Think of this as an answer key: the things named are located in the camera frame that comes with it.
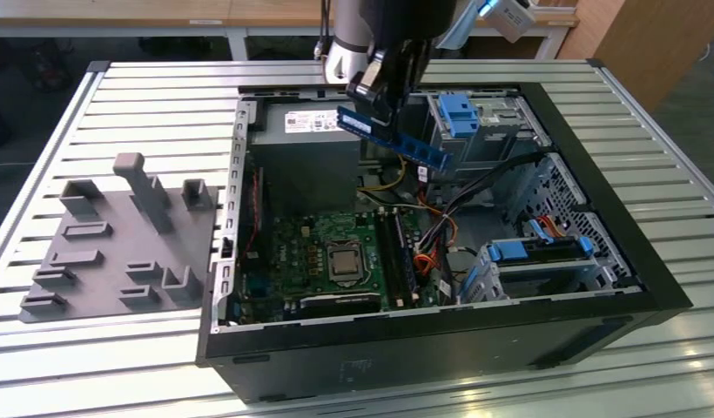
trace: ram slot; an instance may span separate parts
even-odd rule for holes
[[[395,233],[399,237],[399,248],[401,248],[401,254],[399,254],[399,260],[402,261],[402,271],[403,271],[403,283],[406,285],[406,291],[407,294],[405,296],[409,296],[411,300],[418,299],[413,297],[414,294],[417,294],[418,286],[417,286],[417,275],[414,273],[414,257],[413,257],[413,250],[411,245],[406,241],[406,236],[403,235],[403,223],[402,223],[402,215],[398,213],[398,210],[394,210],[393,213],[393,219],[395,224]]]
[[[391,213],[375,212],[375,235],[378,238],[378,251],[383,265],[385,286],[389,293],[391,307],[409,306],[411,299],[406,299],[406,282],[403,280],[403,268],[401,254],[401,241],[397,237],[394,216]]]

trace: blue plastic clip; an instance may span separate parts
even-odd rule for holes
[[[494,262],[502,259],[502,255],[499,254],[499,248],[497,248],[495,245],[489,246],[489,255],[493,258]]]
[[[529,257],[525,245],[519,241],[495,242],[494,246],[499,248],[503,260],[522,260]]]
[[[450,126],[453,138],[473,138],[479,128],[475,107],[466,94],[441,94],[439,112]]]
[[[466,293],[466,290],[469,290],[469,287],[474,284],[475,276],[478,276],[478,267],[474,267],[471,273],[469,273],[469,277],[466,277],[466,281],[463,282],[463,286],[461,287],[461,292],[458,292],[458,295]]]
[[[535,231],[535,234],[543,239],[549,244],[554,244],[554,239],[551,236],[543,231],[543,228],[541,227],[541,224],[537,220],[531,219],[529,221],[530,226],[533,227],[533,231]]]
[[[587,237],[579,237],[579,245],[582,246],[582,249],[587,257],[591,257],[594,254],[593,241]]]

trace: cpu socket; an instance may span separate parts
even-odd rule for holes
[[[361,242],[355,239],[329,241],[326,253],[330,280],[342,287],[353,287],[366,275]]]

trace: metal slats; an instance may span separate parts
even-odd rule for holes
[[[166,187],[190,177],[223,186],[237,86],[303,80],[321,82],[317,64],[113,64],[81,129],[61,146],[13,238],[10,263],[0,268],[0,416],[347,418],[415,416],[418,411],[426,416],[478,411],[501,417],[531,411],[535,416],[561,416],[562,411],[591,414],[593,404],[609,417],[683,416],[697,411],[714,415],[714,201],[630,105],[614,100],[614,90],[582,62],[445,61],[431,65],[425,78],[543,83],[695,304],[695,310],[638,330],[582,363],[534,374],[497,374],[247,406],[218,374],[194,366],[199,310],[43,324],[15,320],[50,245],[45,238],[55,232],[65,211],[55,199],[67,181],[62,177],[98,176],[102,190],[126,190],[123,180],[110,176],[111,158],[119,151],[141,150],[150,155],[149,172],[159,173]]]

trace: motherboard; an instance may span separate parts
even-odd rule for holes
[[[410,307],[409,303],[397,304],[397,278],[393,274],[386,276],[385,258],[390,256],[381,229],[391,215],[401,218],[402,239],[410,246],[421,237],[413,211],[275,218],[269,268],[247,272],[245,279],[242,305],[249,320],[289,320]],[[406,286],[411,294],[415,289],[410,287]],[[413,305],[431,303],[425,300],[426,294],[414,296]]]

